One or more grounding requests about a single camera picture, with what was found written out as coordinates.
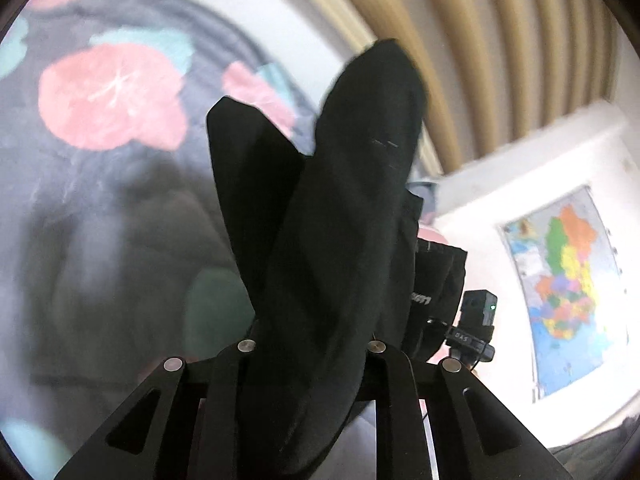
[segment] map of china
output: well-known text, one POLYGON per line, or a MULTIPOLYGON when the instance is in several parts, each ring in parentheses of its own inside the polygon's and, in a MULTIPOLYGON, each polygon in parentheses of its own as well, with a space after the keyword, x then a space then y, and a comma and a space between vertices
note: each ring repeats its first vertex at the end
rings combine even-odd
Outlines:
POLYGON ((549 222, 546 262, 551 276, 543 276, 536 291, 545 303, 542 323, 558 339, 572 339, 591 322, 598 298, 591 279, 589 256, 596 232, 570 205, 549 222))

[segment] silver rivet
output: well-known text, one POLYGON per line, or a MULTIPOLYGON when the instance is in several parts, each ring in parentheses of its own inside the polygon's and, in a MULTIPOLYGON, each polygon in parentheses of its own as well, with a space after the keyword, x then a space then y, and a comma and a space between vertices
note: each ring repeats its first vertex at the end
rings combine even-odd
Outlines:
POLYGON ((167 372, 175 372, 180 368, 182 368, 182 359, 179 357, 171 357, 164 362, 164 369, 167 372))
POLYGON ((462 370, 462 364, 460 364, 460 361, 454 359, 453 357, 447 357, 446 359, 444 359, 442 361, 442 367, 447 372, 451 372, 452 374, 455 374, 456 372, 462 370))
POLYGON ((243 354, 248 354, 249 352, 253 352, 255 348, 255 341, 253 339, 243 339, 238 343, 238 350, 243 354))
POLYGON ((374 354, 382 354, 386 350, 386 345, 382 341, 369 341, 367 345, 369 352, 373 352, 374 354))

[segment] triangular cutout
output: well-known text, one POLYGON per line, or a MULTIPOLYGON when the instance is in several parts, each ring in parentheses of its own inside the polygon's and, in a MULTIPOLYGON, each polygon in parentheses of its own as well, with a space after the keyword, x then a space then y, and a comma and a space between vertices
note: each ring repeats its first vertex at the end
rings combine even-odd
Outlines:
POLYGON ((160 390, 153 389, 140 399, 122 421, 107 435, 107 444, 137 455, 145 447, 146 436, 151 427, 160 390))
POLYGON ((467 388, 464 396, 476 424, 485 455, 497 455, 520 445, 520 437, 516 429, 510 427, 511 419, 504 416, 505 410, 499 409, 500 406, 495 409, 491 402, 472 388, 467 388))

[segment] colorful map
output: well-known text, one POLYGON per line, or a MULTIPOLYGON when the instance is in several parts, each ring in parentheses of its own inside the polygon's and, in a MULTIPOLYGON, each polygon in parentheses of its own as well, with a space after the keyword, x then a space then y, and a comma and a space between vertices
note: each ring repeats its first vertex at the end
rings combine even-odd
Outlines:
POLYGON ((504 232, 529 310, 540 399, 593 372, 626 345, 620 276, 587 189, 504 232))

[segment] map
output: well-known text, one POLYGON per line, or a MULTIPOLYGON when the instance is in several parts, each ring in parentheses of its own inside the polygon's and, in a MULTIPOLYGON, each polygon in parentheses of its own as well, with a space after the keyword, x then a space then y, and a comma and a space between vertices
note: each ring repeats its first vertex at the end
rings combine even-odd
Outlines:
POLYGON ((524 291, 538 399, 599 368, 627 344, 624 293, 586 188, 503 228, 524 291))

